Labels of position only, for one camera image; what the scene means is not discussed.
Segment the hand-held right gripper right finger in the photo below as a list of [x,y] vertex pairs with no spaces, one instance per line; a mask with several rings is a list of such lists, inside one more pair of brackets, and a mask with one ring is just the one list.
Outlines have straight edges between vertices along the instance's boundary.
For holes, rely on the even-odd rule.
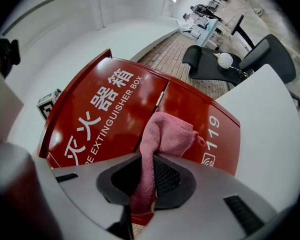
[[158,210],[137,240],[244,240],[244,230],[229,204],[243,203],[258,219],[261,228],[277,215],[275,209],[255,191],[218,168],[183,158],[162,155],[188,169],[196,188],[180,207]]

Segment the pink cloth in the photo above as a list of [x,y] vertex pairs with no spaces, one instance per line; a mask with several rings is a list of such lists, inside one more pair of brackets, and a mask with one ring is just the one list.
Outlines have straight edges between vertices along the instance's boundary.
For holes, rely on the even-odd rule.
[[133,216],[143,216],[154,211],[157,199],[154,154],[182,157],[194,143],[206,146],[206,141],[193,129],[192,124],[165,112],[155,112],[150,117],[139,147],[141,175],[130,201]]

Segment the black office chair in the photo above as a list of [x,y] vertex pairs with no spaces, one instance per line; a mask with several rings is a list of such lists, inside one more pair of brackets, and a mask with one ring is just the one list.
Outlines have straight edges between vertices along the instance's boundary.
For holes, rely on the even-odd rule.
[[[295,80],[297,73],[292,57],[279,39],[273,34],[266,35],[257,44],[254,44],[247,33],[241,28],[244,15],[231,30],[231,34],[239,33],[251,50],[244,59],[229,53],[233,58],[232,67],[244,72],[258,71],[264,65],[270,65],[284,84]],[[187,48],[182,63],[190,66],[189,77],[195,80],[214,80],[233,84],[242,83],[246,78],[239,75],[234,69],[224,69],[218,65],[214,53],[221,53],[213,49],[192,45]]]

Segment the white round ornament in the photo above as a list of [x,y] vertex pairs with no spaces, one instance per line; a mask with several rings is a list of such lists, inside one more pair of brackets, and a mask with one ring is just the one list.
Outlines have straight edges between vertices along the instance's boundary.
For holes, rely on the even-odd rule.
[[229,69],[233,64],[233,58],[229,53],[214,53],[213,56],[217,60],[217,64],[223,69]]

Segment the light blue desk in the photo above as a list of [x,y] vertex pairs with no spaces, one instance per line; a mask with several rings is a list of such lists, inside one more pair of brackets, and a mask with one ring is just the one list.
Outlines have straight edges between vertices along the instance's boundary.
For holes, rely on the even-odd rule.
[[218,20],[216,18],[200,17],[192,26],[190,35],[196,39],[196,44],[200,47],[204,47],[218,26]]

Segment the gold ornament stand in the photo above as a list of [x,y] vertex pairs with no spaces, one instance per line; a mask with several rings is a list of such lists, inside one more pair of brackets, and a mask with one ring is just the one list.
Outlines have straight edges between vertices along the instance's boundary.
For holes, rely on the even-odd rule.
[[248,72],[245,72],[245,71],[242,71],[236,67],[233,67],[233,66],[230,66],[230,69],[233,69],[235,71],[237,71],[239,73],[239,75],[241,75],[242,77],[244,78],[249,78],[252,74],[253,74],[253,71],[252,70],[249,70]]

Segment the red fire extinguisher box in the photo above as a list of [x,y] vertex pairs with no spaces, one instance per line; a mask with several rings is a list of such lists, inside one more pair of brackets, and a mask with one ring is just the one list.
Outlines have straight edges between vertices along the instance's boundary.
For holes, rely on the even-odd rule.
[[207,142],[184,158],[231,175],[240,153],[240,122],[194,87],[148,66],[114,58],[109,49],[89,62],[66,86],[46,118],[38,155],[54,169],[91,163],[102,169],[137,152],[155,112],[191,125]]

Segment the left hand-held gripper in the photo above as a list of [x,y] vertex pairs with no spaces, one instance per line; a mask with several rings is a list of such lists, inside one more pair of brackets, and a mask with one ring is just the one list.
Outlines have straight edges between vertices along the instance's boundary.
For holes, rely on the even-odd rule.
[[61,95],[62,90],[56,88],[54,91],[50,92],[49,94],[43,96],[38,100],[36,105],[40,115],[46,121],[51,113],[53,106],[55,105],[56,101],[58,100],[59,96]]

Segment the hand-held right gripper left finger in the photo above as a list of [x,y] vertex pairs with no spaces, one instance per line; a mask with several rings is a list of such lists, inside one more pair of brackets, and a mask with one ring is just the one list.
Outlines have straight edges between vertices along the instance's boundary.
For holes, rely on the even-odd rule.
[[53,169],[52,173],[65,195],[90,221],[123,240],[134,240],[130,204],[140,183],[141,163],[141,154],[132,153]]

